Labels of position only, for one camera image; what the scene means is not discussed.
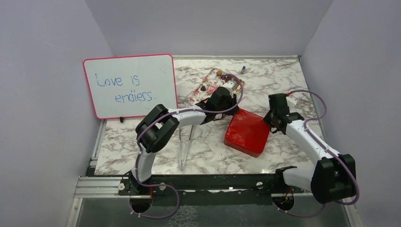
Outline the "red tin lid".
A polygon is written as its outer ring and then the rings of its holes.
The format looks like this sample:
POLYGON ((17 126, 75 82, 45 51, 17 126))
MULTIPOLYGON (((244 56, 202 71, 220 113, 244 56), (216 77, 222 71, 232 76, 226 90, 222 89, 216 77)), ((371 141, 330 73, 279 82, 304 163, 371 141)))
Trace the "red tin lid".
POLYGON ((266 146, 271 127, 263 117, 239 109, 232 118, 224 144, 252 157, 259 157, 266 146))

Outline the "metal serving tongs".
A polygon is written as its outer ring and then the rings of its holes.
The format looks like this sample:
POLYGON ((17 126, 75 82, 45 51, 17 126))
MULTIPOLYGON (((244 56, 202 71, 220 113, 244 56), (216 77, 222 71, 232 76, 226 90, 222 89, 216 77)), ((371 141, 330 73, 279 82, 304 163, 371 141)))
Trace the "metal serving tongs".
POLYGON ((189 150, 190 150, 191 145, 192 145, 194 126, 195 125, 191 126, 190 135, 189 135, 189 138, 188 138, 188 144, 187 144, 185 150, 183 149, 184 143, 183 143, 183 140, 182 140, 182 128, 179 128, 179 152, 178 153, 179 153, 179 169, 181 171, 184 171, 186 160, 187 160, 187 156, 188 156, 189 150))

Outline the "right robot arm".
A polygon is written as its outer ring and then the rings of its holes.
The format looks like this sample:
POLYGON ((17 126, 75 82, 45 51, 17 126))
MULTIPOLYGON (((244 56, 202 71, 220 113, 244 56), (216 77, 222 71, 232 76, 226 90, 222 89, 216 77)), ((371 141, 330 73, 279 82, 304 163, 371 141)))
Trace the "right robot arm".
POLYGON ((307 125, 308 120, 297 112, 292 113, 287 102, 289 95, 269 95, 270 109, 263 120, 275 131, 292 139, 306 153, 314 167, 302 169, 288 166, 277 169, 273 179, 274 189, 285 192, 293 186, 312 193, 320 204, 355 204, 359 200, 360 189, 356 181, 354 158, 331 148, 307 125))

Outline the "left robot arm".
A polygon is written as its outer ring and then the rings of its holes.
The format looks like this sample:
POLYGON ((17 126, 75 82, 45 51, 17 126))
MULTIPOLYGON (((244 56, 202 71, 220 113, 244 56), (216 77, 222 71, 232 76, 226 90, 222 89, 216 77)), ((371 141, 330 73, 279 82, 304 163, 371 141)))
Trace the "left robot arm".
POLYGON ((239 107, 232 86, 218 87, 209 98, 201 100, 189 108, 168 109, 164 105, 155 106, 138 124, 137 145, 139 154, 131 174, 131 188, 137 194, 148 190, 148 179, 157 152, 170 141, 176 129, 189 125, 203 125, 215 120, 216 115, 235 115, 239 107))

